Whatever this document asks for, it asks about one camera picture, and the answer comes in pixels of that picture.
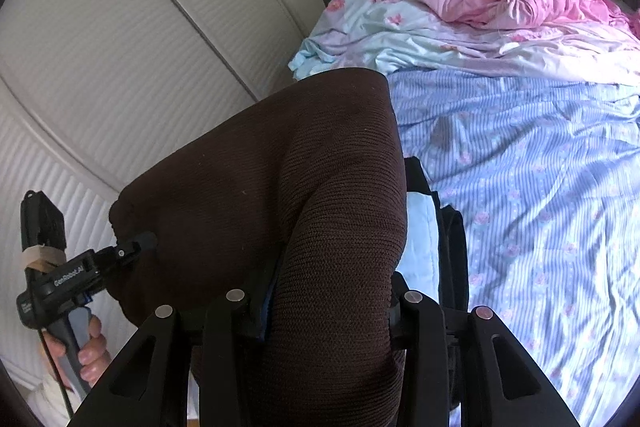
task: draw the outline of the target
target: finger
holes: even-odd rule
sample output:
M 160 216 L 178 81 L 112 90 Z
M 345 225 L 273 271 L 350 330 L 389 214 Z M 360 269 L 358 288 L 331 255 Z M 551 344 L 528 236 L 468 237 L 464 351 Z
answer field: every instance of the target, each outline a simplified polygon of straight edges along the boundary
M 103 356 L 106 350 L 107 339 L 104 338 L 104 335 L 100 335 L 84 344 L 84 347 L 78 352 L 78 360 L 82 365 L 88 365 Z
M 66 353 L 66 346 L 62 342 L 60 342 L 57 338 L 52 336 L 49 331 L 43 331 L 42 335 L 44 337 L 44 341 L 49 348 L 49 352 L 51 356 L 55 359 L 59 359 Z
M 89 320 L 89 335 L 93 338 L 99 337 L 102 333 L 102 323 L 100 319 L 95 315 L 91 315 L 91 320 Z
M 99 359 L 94 360 L 92 363 L 85 365 L 80 370 L 80 376 L 83 380 L 86 380 L 91 385 L 93 385 L 98 378 L 102 376 L 102 374 L 107 370 L 109 364 L 111 362 L 111 356 L 108 352 L 106 352 Z

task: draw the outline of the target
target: silver screw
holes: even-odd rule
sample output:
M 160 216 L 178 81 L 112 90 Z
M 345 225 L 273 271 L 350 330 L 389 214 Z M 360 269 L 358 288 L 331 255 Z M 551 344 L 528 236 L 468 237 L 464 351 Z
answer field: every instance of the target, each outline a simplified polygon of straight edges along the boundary
M 494 311 L 486 306 L 478 306 L 478 308 L 476 308 L 476 315 L 487 321 L 494 317 Z
M 231 302 L 240 302 L 244 299 L 244 292 L 240 288 L 236 288 L 235 290 L 229 290 L 226 293 L 226 300 Z
M 414 290 L 409 290 L 404 294 L 404 300 L 413 304 L 417 304 L 422 300 L 422 294 Z
M 158 317 L 159 319 L 165 319 L 167 317 L 170 317 L 173 312 L 174 309 L 171 308 L 169 304 L 163 304 L 162 306 L 158 306 L 158 308 L 156 308 L 156 317 Z

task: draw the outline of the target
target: brown sweater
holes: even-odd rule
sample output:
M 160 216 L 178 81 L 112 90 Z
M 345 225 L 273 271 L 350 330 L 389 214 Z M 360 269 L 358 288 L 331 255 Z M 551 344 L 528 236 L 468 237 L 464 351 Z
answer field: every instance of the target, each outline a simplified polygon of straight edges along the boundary
M 406 186 L 384 76 L 330 71 L 257 103 L 133 181 L 110 219 L 119 241 L 158 236 L 156 254 L 108 285 L 136 325 L 161 304 L 206 305 L 286 245 L 270 336 L 248 369 L 255 424 L 388 425 Z

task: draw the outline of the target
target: human hand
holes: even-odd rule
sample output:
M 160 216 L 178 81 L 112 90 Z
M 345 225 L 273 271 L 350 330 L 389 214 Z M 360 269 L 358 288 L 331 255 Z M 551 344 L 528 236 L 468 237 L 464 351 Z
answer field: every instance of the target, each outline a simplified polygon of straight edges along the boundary
M 44 340 L 47 343 L 47 347 L 49 347 L 51 356 L 56 362 L 56 367 L 58 368 L 58 372 L 62 378 L 62 383 L 66 388 L 70 389 L 71 383 L 58 363 L 59 357 L 62 357 L 65 354 L 66 347 L 48 331 L 43 331 L 42 333 L 44 335 Z M 80 376 L 83 380 L 87 381 L 91 387 L 93 387 L 98 381 L 98 378 L 102 376 L 108 365 L 111 363 L 111 355 L 109 354 L 109 351 L 107 351 L 107 339 L 105 339 L 102 334 L 102 323 L 95 315 L 92 315 L 91 320 L 89 320 L 89 335 L 91 336 L 91 339 L 82 346 L 82 349 L 78 352 L 78 360 L 83 366 L 80 371 Z M 49 360 L 47 359 L 47 355 L 45 354 L 42 346 L 40 346 L 40 356 L 44 360 L 47 371 L 49 371 L 49 374 L 53 377 L 53 368 L 50 366 Z

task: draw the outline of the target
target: black cable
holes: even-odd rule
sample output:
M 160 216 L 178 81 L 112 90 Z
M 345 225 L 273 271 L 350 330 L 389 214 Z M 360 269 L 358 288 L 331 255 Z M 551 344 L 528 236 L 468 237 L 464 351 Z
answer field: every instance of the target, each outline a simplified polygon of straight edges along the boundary
M 33 314 L 33 318 L 35 320 L 35 306 L 33 305 L 33 281 L 35 279 L 35 270 L 33 268 L 27 268 L 24 270 L 24 274 L 27 277 L 27 288 L 29 288 L 29 300 L 31 301 L 31 314 Z M 62 400 L 65 402 L 66 413 L 69 415 L 69 419 L 71 420 L 74 416 L 74 408 L 71 407 L 71 400 L 69 400 L 68 392 L 66 391 L 65 384 L 62 382 L 62 377 L 60 377 L 60 372 L 58 371 L 58 367 L 56 362 L 53 360 L 53 356 L 49 350 L 49 346 L 47 346 L 47 342 L 44 339 L 44 334 L 42 330 L 38 328 L 38 336 L 40 338 L 40 342 L 42 343 L 42 349 L 44 350 L 45 355 L 47 355 L 47 360 L 49 360 L 49 365 L 53 369 L 53 376 L 58 383 L 58 387 L 60 388 L 60 393 L 62 393 Z

